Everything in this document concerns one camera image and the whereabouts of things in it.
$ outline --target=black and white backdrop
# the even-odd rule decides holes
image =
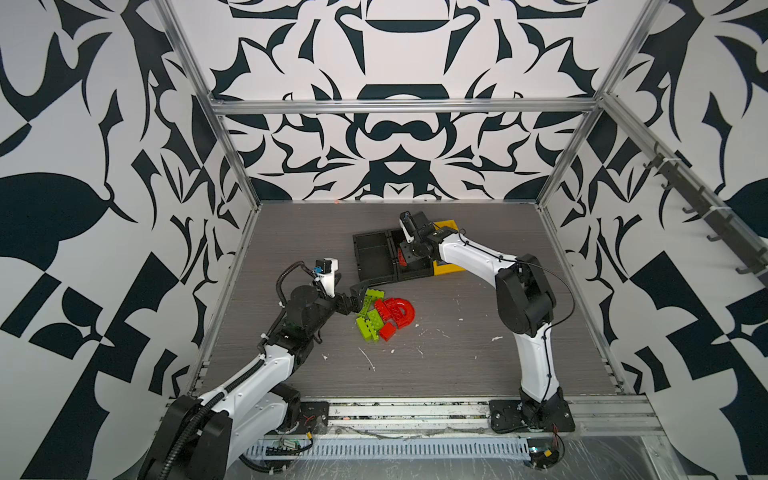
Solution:
[[[263,200],[535,200],[578,112],[231,115]]]
[[[672,0],[619,89],[763,237],[767,18],[759,0]],[[603,114],[548,205],[558,239],[688,472],[768,474],[768,290],[647,161]]]
[[[224,100],[591,97],[635,0],[177,0]],[[231,117],[264,200],[532,200],[576,114]]]
[[[190,381],[250,205],[145,0],[0,8],[3,478],[113,478]]]
[[[619,98],[768,237],[768,5],[671,0]]]

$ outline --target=floor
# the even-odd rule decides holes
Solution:
[[[532,253],[543,266],[562,271],[530,204],[265,204],[203,391],[223,383],[257,354],[259,335],[280,310],[275,279],[286,266],[296,260],[313,265],[318,258],[337,258],[343,275],[339,288],[348,291],[358,282],[353,234],[395,228],[405,210],[423,210],[432,221],[453,219],[471,240],[514,255]],[[283,284],[286,295],[304,282],[306,275],[291,273]],[[571,298],[557,279],[550,276],[550,283],[558,300],[557,320],[570,310]],[[416,311],[413,324],[388,343],[366,343],[354,316],[331,317],[323,328],[323,343],[315,345],[306,364],[287,381],[303,397],[518,394],[515,340],[498,319],[491,285],[460,272],[377,288],[387,297],[410,301]],[[551,337],[566,395],[614,393],[580,312],[555,327]]]

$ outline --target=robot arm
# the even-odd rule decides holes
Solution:
[[[298,286],[286,299],[283,279],[298,267],[313,278],[312,285]],[[338,267],[338,260],[326,258],[317,260],[314,269],[296,262],[280,274],[276,288],[283,308],[261,335],[259,355],[217,388],[196,399],[181,396],[174,401],[139,479],[223,478],[256,440],[273,430],[296,428],[300,394],[282,382],[304,364],[334,313],[347,315],[362,307],[366,284],[352,286],[350,296],[336,293]]]
[[[404,212],[400,225],[406,234],[400,245],[406,262],[428,257],[454,263],[496,288],[498,314],[515,334],[522,381],[519,403],[495,407],[491,402],[491,427],[505,433],[520,428],[551,431],[556,425],[561,432],[572,432],[573,419],[551,356],[548,332],[554,294],[542,270],[535,268],[536,258],[504,255],[456,230],[437,229],[422,212]],[[298,286],[286,299],[283,279],[299,267],[312,277],[312,284]],[[348,315],[362,308],[367,285],[350,287],[349,296],[337,293],[337,270],[336,259],[322,259],[314,269],[296,262],[280,274],[276,289],[283,308],[256,345],[257,357],[217,388],[196,399],[181,396],[174,401],[147,452],[140,480],[223,478],[227,468],[268,432],[293,431],[300,394],[283,381],[304,364],[334,313]]]
[[[403,212],[400,226],[406,241],[399,247],[407,263],[425,257],[453,263],[496,288],[499,318],[515,334],[520,356],[520,426],[551,429],[556,424],[561,431],[571,430],[570,413],[563,417],[568,405],[552,360],[551,323],[556,300],[536,257],[515,257],[489,249],[450,227],[435,227],[422,212]]]

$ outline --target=black storage box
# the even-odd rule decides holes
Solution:
[[[397,254],[392,247],[389,232],[358,233],[353,235],[357,275],[370,286],[397,281]]]
[[[421,260],[414,262],[413,265],[400,265],[400,262],[397,259],[397,250],[400,248],[400,243],[406,241],[406,234],[403,233],[401,228],[397,228],[390,230],[389,236],[392,239],[392,249],[395,252],[395,268],[397,271],[398,282],[435,275],[435,269],[429,258],[422,258]]]

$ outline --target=yellow tray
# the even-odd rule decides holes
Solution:
[[[435,227],[451,227],[454,230],[458,230],[456,222],[454,220],[443,220],[442,222],[435,222]],[[435,275],[445,275],[446,273],[463,272],[464,269],[453,263],[446,263],[443,261],[435,261],[432,263],[434,266]]]

